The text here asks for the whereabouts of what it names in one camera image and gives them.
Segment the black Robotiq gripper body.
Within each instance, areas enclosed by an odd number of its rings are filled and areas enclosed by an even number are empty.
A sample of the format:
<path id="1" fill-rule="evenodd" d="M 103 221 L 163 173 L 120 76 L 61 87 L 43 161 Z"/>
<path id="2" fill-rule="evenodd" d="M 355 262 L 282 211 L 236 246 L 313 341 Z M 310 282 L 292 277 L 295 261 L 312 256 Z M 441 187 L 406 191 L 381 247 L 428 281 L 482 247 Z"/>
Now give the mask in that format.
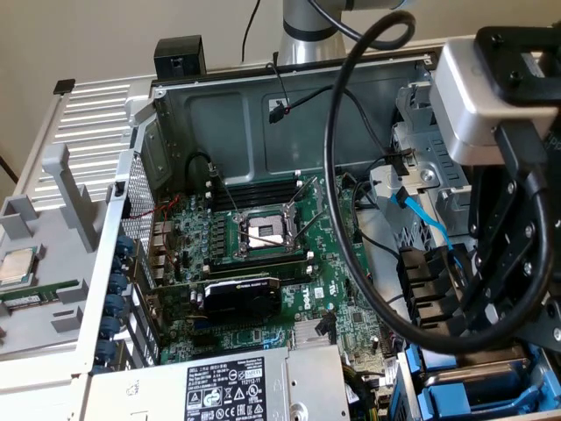
<path id="1" fill-rule="evenodd" d="M 560 141 L 560 115 L 552 123 L 547 135 L 543 140 L 547 154 L 547 165 L 545 177 L 548 185 L 548 195 L 552 206 L 560 205 L 560 182 L 561 182 L 561 141 Z"/>

